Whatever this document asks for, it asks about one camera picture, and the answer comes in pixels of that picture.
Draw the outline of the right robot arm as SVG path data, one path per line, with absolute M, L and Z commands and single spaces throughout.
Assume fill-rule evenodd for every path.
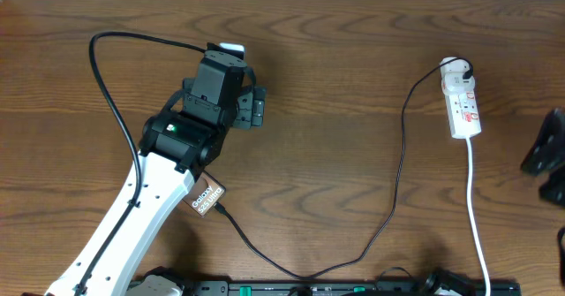
M 564 208 L 564 108 L 550 110 L 539 134 L 520 165 L 527 175 L 548 173 L 547 182 L 539 187 L 539 197 Z

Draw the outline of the bronze Galaxy smartphone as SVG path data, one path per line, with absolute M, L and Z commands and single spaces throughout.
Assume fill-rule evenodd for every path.
M 226 187 L 211 174 L 203 171 L 183 202 L 199 216 L 204 217 L 225 193 Z

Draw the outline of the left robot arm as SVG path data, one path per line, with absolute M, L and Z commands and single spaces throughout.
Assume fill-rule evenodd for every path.
M 229 129 L 263 122 L 266 90 L 245 47 L 210 45 L 197 74 L 144 125 L 132 168 L 109 211 L 48 295 L 124 295 L 172 210 L 220 155 Z

